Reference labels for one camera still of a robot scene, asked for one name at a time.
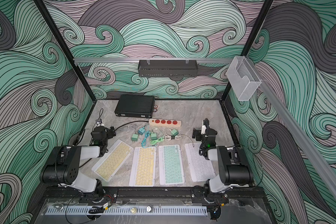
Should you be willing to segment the white wireless keyboard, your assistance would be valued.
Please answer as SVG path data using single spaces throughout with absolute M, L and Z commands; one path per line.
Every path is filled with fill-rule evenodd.
M 205 182 L 216 176 L 212 162 L 199 155 L 200 143 L 184 145 L 193 182 Z

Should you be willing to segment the yellow wireless keyboard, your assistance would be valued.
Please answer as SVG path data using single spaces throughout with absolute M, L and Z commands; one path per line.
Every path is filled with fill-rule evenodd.
M 105 182 L 109 182 L 133 152 L 133 147 L 117 140 L 109 152 L 102 156 L 91 170 Z
M 135 147 L 129 180 L 130 187 L 154 187 L 156 147 Z

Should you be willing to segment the light green charger plug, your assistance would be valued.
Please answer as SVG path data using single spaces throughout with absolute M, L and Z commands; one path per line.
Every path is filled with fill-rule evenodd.
M 139 139 L 138 134 L 133 134 L 132 137 L 131 137 L 131 140 L 134 141 L 134 142 L 138 141 L 138 139 Z

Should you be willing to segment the teal charger plug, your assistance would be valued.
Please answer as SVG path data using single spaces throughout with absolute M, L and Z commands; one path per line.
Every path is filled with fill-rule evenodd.
M 145 127 L 141 127 L 141 128 L 137 131 L 137 133 L 138 133 L 139 135 L 144 135 L 145 132 L 146 132 Z

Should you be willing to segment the green wireless keyboard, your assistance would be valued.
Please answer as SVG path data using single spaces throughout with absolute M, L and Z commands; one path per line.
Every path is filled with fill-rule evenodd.
M 158 147 L 160 185 L 184 184 L 184 171 L 179 145 Z

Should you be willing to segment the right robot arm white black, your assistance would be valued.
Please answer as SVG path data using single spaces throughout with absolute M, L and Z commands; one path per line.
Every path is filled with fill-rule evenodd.
M 193 129 L 192 138 L 201 142 L 198 154 L 207 161 L 218 163 L 218 174 L 208 178 L 204 184 L 204 193 L 223 193 L 234 187 L 249 187 L 253 174 L 247 164 L 243 163 L 236 146 L 218 146 L 217 131 L 212 128 Z

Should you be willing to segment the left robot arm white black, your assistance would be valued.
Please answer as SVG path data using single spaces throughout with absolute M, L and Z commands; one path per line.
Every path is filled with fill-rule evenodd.
M 83 193 L 104 195 L 102 183 L 98 179 L 86 176 L 80 171 L 80 161 L 103 157 L 107 142 L 116 136 L 116 129 L 111 126 L 98 126 L 91 132 L 92 142 L 88 146 L 54 147 L 40 173 L 44 184 L 71 187 Z

